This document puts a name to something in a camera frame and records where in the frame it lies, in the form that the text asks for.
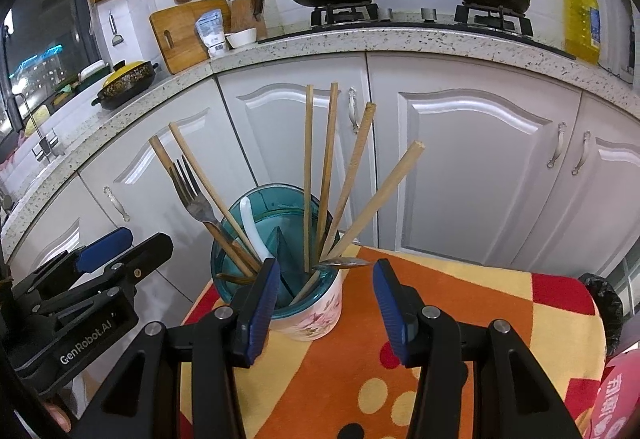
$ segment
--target floral ceramic cup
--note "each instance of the floral ceramic cup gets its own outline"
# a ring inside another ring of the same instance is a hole
[[[281,282],[270,328],[294,340],[309,341],[321,338],[335,327],[340,318],[344,274],[331,268],[323,268],[315,287],[302,300],[289,305],[310,276],[303,270],[303,191],[295,186],[271,184],[260,186],[246,196],[251,201],[258,233],[280,265]],[[240,200],[236,201],[229,211],[241,223],[239,203]],[[318,200],[312,196],[310,249],[316,249],[318,207]],[[325,231],[328,231],[331,221],[331,214],[327,213]],[[238,240],[233,227],[226,219],[222,221],[222,225]],[[241,273],[217,242],[214,242],[211,250],[211,272],[220,297],[225,303],[229,303],[238,286],[220,280],[216,275]]]

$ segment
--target faucet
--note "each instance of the faucet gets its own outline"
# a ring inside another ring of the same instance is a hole
[[[42,132],[40,132],[40,127],[38,127],[38,124],[36,123],[36,120],[33,117],[33,113],[29,108],[29,104],[27,103],[27,98],[22,93],[14,93],[14,95],[20,96],[20,98],[22,99],[22,102],[24,103],[24,106],[27,109],[27,113],[31,118],[31,123],[33,124],[33,127],[35,127],[36,132],[38,133],[38,137],[40,138],[38,145],[33,148],[33,153],[36,156],[36,159],[38,160],[38,162],[40,162],[46,158],[47,161],[51,163],[51,159],[49,156],[51,156],[51,154],[53,154],[54,156],[57,156],[57,154],[53,150],[53,147],[55,147],[60,142],[60,140],[58,139],[58,137],[56,136],[56,133],[53,130],[51,130],[50,132],[52,134],[52,137],[50,139],[47,138],[49,134],[43,136]]]

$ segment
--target window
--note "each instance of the window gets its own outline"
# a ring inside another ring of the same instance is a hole
[[[6,58],[12,90],[25,95],[31,111],[44,105],[52,113],[59,84],[100,58],[89,34],[87,0],[16,0],[4,24],[10,34]],[[18,105],[26,119],[20,99]],[[3,162],[17,144],[4,111],[0,112],[0,140]]]

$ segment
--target table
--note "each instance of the table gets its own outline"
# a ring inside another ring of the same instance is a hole
[[[387,258],[402,283],[458,321],[486,326],[508,320],[562,395],[581,431],[602,377],[602,320],[576,279],[468,265],[352,245],[345,256]],[[222,304],[210,283],[185,323]],[[371,269],[344,281],[337,326],[315,342],[270,332],[255,365],[236,369],[248,439],[403,439],[419,369],[405,369],[386,340]],[[471,437],[473,390],[463,389],[460,438]],[[182,366],[180,435],[192,437],[191,364]]]

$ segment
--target teal plastic container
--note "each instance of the teal plastic container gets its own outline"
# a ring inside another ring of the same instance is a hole
[[[287,184],[269,184],[259,186],[242,197],[249,197],[251,208],[254,214],[255,226],[260,237],[264,241],[267,249],[278,260],[282,278],[289,286],[293,295],[298,294],[300,289],[306,284],[310,274],[304,271],[303,253],[303,215],[304,215],[304,192],[302,189]],[[319,202],[315,197],[311,197],[311,250],[316,249],[316,228],[318,227]],[[242,226],[240,216],[240,199],[230,208],[231,215]],[[327,213],[325,234],[329,230],[332,217]],[[233,226],[226,220],[222,220],[222,225],[229,234],[238,242],[238,238]],[[236,265],[226,256],[220,245],[214,241],[211,249],[211,273],[213,283],[220,293],[220,297],[225,303],[231,302],[233,295],[239,286],[216,278],[218,273],[228,273],[229,275],[239,275],[242,273]],[[334,282],[337,271],[332,268],[322,268],[320,279],[316,283],[315,289],[311,291],[297,304],[289,307],[292,296],[283,282],[280,282],[276,309],[273,312],[273,319],[286,318],[299,313],[313,305]]]

